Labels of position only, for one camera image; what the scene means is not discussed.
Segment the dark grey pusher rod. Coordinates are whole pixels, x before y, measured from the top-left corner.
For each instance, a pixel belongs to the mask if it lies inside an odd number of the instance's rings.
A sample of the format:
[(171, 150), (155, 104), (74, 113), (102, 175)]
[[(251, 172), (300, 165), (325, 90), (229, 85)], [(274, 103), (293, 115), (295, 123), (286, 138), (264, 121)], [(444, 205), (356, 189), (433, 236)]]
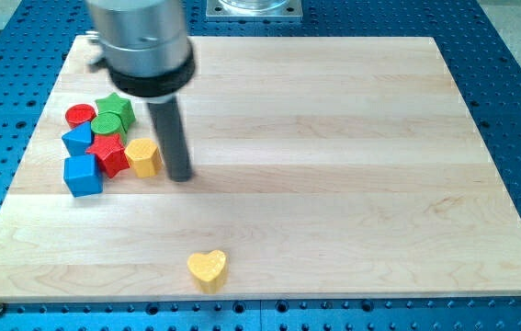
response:
[(193, 172), (177, 97), (172, 95), (148, 102), (147, 108), (160, 143), (167, 176), (175, 182), (189, 181)]

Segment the black pusher mounting ring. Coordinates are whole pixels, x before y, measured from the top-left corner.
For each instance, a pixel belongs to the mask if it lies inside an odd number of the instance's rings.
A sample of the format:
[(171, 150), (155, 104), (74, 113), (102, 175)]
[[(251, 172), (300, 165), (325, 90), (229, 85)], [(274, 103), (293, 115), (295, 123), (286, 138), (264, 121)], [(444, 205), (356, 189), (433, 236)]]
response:
[(136, 77), (114, 69), (106, 60), (108, 75), (120, 91), (135, 97), (162, 97), (174, 94), (195, 75), (196, 60), (193, 44), (188, 44), (188, 54), (176, 69), (151, 77)]

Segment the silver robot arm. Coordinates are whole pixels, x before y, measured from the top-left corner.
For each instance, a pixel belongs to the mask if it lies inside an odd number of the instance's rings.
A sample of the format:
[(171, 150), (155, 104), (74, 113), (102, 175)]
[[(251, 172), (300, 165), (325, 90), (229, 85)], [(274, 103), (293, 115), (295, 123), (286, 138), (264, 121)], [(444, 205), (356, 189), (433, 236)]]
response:
[(175, 182), (193, 170), (177, 93), (196, 72), (195, 49), (179, 0), (86, 0), (114, 86), (142, 98)]

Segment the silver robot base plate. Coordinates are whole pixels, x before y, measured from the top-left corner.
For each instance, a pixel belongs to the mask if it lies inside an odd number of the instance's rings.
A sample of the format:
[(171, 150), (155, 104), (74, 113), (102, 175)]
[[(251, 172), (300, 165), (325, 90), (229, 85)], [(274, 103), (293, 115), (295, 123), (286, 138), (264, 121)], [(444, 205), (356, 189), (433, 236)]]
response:
[(208, 21), (301, 21), (301, 0), (207, 0)]

